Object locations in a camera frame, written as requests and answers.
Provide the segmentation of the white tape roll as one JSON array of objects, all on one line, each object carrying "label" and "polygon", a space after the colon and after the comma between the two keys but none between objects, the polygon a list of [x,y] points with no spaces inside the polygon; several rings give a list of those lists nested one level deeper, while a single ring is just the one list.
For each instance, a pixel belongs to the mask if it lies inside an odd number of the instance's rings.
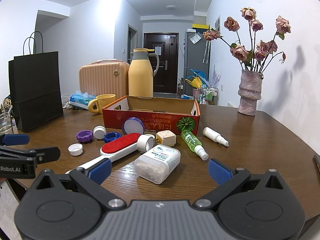
[{"label": "white tape roll", "polygon": [[155,136],[152,134],[142,134],[137,140],[137,150],[140,153],[148,152],[155,144]]}]

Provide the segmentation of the yellow thermos jug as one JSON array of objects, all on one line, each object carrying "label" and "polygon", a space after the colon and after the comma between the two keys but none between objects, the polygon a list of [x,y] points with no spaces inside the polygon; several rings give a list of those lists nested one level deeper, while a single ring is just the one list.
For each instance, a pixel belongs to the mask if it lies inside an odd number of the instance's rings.
[{"label": "yellow thermos jug", "polygon": [[[159,69],[159,57],[154,49],[136,48],[131,52],[132,61],[128,72],[129,96],[153,97],[153,77]],[[153,70],[150,57],[157,60],[156,69]]]}]

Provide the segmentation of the blue tissue pack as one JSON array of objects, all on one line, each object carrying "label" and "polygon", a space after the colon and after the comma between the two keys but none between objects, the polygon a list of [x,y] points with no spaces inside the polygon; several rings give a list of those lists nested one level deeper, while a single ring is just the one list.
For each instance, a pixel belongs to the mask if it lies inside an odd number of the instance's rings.
[{"label": "blue tissue pack", "polygon": [[74,107],[88,110],[88,104],[93,99],[95,99],[95,96],[88,93],[82,93],[80,90],[77,90],[69,97],[69,103]]}]

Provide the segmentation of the white ribbed cap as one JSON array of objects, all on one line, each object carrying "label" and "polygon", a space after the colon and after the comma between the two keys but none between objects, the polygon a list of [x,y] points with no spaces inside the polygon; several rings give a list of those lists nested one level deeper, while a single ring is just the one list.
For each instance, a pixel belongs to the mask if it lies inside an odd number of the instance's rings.
[{"label": "white ribbed cap", "polygon": [[97,140],[102,140],[105,134],[106,134],[106,128],[104,126],[96,126],[93,129],[93,135]]}]

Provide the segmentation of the purple bottle cap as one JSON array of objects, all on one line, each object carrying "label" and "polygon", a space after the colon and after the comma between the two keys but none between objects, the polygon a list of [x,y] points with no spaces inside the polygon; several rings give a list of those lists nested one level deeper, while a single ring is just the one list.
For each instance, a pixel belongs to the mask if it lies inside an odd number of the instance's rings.
[{"label": "purple bottle cap", "polygon": [[83,130],[76,134],[76,139],[78,142],[89,142],[93,140],[93,132],[90,130]]}]

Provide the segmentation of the white spray bottle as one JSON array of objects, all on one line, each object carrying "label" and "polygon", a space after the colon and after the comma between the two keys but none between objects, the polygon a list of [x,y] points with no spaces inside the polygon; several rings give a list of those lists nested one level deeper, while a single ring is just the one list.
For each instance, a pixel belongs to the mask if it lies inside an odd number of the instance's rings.
[{"label": "white spray bottle", "polygon": [[205,127],[202,131],[203,135],[215,143],[221,144],[225,147],[229,146],[229,142],[218,132],[209,127]]}]

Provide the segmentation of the red lint brush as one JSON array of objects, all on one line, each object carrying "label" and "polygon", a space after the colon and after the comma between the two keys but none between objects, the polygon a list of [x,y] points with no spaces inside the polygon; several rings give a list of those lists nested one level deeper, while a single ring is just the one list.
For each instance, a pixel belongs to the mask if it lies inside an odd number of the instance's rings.
[{"label": "red lint brush", "polygon": [[101,147],[99,157],[90,160],[79,167],[88,169],[104,159],[109,159],[111,162],[119,160],[137,150],[139,137],[139,133],[131,133],[112,142],[106,143]]}]

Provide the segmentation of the white threaded cap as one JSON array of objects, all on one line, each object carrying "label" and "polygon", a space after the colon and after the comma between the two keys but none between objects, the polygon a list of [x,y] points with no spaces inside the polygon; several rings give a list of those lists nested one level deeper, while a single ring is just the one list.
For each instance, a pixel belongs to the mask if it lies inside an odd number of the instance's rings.
[{"label": "white threaded cap", "polygon": [[80,143],[77,144],[71,144],[68,147],[68,152],[70,153],[70,155],[72,156],[79,156],[83,153],[83,145]]}]

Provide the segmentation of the green spray bottle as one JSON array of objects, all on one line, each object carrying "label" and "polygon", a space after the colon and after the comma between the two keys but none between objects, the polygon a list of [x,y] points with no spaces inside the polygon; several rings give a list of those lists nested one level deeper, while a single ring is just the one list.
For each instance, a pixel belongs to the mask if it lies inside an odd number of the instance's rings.
[{"label": "green spray bottle", "polygon": [[190,150],[196,153],[203,161],[208,159],[208,153],[202,146],[202,143],[197,137],[189,130],[185,129],[181,132],[181,137]]}]

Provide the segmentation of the grey refrigerator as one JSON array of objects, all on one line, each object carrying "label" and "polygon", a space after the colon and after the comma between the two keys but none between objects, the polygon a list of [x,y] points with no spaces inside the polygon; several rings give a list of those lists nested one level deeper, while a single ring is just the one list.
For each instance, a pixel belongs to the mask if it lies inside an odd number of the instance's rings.
[{"label": "grey refrigerator", "polygon": [[202,28],[194,28],[195,33],[187,31],[185,33],[184,46],[184,73],[183,73],[183,94],[192,96],[193,88],[186,81],[193,79],[193,70],[202,71],[206,78],[209,75],[209,48],[203,33],[206,31]]}]

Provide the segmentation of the yellow box on fridge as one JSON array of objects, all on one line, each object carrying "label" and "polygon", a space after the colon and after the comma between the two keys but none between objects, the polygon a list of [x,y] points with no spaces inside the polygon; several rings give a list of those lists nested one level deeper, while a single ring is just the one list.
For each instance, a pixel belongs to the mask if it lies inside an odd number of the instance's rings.
[{"label": "yellow box on fridge", "polygon": [[192,27],[194,29],[209,29],[209,25],[205,25],[205,24],[192,24]]}]

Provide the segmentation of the yellow ceramic mug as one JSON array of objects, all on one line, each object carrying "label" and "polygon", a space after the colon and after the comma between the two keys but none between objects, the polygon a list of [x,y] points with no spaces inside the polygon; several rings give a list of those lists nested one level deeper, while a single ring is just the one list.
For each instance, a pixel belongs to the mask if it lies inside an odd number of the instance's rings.
[{"label": "yellow ceramic mug", "polygon": [[102,114],[103,108],[116,100],[115,94],[102,94],[88,103],[88,110],[93,114]]}]

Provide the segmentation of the pink textured vase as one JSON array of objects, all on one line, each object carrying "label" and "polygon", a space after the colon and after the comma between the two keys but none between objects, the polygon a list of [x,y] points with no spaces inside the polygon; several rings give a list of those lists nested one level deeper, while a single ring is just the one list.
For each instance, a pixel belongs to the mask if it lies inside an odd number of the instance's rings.
[{"label": "pink textured vase", "polygon": [[241,71],[238,94],[240,104],[238,112],[248,116],[255,116],[257,101],[261,99],[262,74],[250,70]]}]

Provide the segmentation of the cream plug adapter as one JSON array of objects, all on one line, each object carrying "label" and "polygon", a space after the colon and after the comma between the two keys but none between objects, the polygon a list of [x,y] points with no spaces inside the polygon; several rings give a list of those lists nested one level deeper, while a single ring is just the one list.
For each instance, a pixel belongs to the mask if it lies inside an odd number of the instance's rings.
[{"label": "cream plug adapter", "polygon": [[160,131],[156,133],[156,140],[158,144],[172,147],[177,142],[176,134],[170,130]]}]

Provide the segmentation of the blue bottle cap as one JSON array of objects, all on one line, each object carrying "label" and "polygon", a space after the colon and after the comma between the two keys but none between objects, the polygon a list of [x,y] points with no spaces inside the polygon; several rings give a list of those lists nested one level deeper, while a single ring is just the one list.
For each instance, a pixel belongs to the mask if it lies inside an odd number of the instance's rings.
[{"label": "blue bottle cap", "polygon": [[103,140],[105,143],[109,143],[121,137],[122,137],[122,134],[119,132],[108,132],[103,136]]}]

